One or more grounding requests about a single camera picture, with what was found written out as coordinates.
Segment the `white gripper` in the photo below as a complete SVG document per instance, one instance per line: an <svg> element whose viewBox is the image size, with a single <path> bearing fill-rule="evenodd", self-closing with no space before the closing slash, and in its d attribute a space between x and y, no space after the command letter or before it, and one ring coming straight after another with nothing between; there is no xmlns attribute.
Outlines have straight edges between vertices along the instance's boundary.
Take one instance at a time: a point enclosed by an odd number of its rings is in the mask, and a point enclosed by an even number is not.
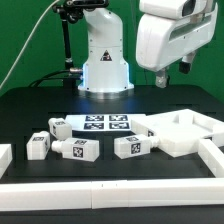
<svg viewBox="0 0 224 224"><path fill-rule="evenodd" d="M197 49L214 35L216 0L140 0L143 13L137 31L136 61L156 72L156 86L165 88L165 67L182 58L179 71L188 74Z"/></svg>

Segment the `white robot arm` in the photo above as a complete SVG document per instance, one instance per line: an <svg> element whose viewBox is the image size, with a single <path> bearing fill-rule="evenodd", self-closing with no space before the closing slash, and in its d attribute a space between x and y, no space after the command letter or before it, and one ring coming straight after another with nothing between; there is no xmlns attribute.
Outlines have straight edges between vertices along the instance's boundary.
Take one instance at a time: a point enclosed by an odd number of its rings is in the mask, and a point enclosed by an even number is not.
<svg viewBox="0 0 224 224"><path fill-rule="evenodd" d="M137 64L156 75L156 85L167 86L168 67L179 63L187 74L197 50L211 41L217 20L216 0L140 0L136 40ZM129 65L123 58L123 24L105 8L85 11L88 59L83 65L80 93L111 99L133 91Z"/></svg>

